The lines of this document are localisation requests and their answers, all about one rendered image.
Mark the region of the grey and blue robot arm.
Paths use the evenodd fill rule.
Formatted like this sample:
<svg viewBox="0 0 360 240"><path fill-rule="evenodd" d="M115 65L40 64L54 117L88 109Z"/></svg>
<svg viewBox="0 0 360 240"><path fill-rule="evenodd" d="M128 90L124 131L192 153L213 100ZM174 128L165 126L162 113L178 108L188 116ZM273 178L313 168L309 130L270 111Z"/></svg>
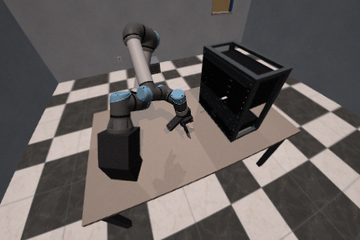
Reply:
<svg viewBox="0 0 360 240"><path fill-rule="evenodd" d="M131 92L115 92L110 95L107 132L124 134L133 131L131 112L146 110L152 101L165 100L173 105L177 115L187 114L186 95L182 89L173 90L162 84L157 87L154 85L150 64L152 53L160 43L158 33L140 23L132 22L125 26L123 40L135 70L135 83ZM169 131L183 120L177 115L166 125Z"/></svg>

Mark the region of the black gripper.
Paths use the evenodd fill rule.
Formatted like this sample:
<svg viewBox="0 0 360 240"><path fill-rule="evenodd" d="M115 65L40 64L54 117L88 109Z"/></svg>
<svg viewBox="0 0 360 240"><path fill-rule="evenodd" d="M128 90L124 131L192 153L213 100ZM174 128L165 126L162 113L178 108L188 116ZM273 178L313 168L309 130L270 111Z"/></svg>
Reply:
<svg viewBox="0 0 360 240"><path fill-rule="evenodd" d="M183 120L179 123L183 129L185 130L188 138L191 139L191 136L190 136L190 133L193 131L193 127L189 127L189 125L186 125L188 124L189 122L192 123L193 122L193 117L191 116L191 110L188 108L188 112L187 114L185 114L184 116L179 116L177 115L178 117L180 118L183 118ZM192 120L191 120L192 119Z"/></svg>

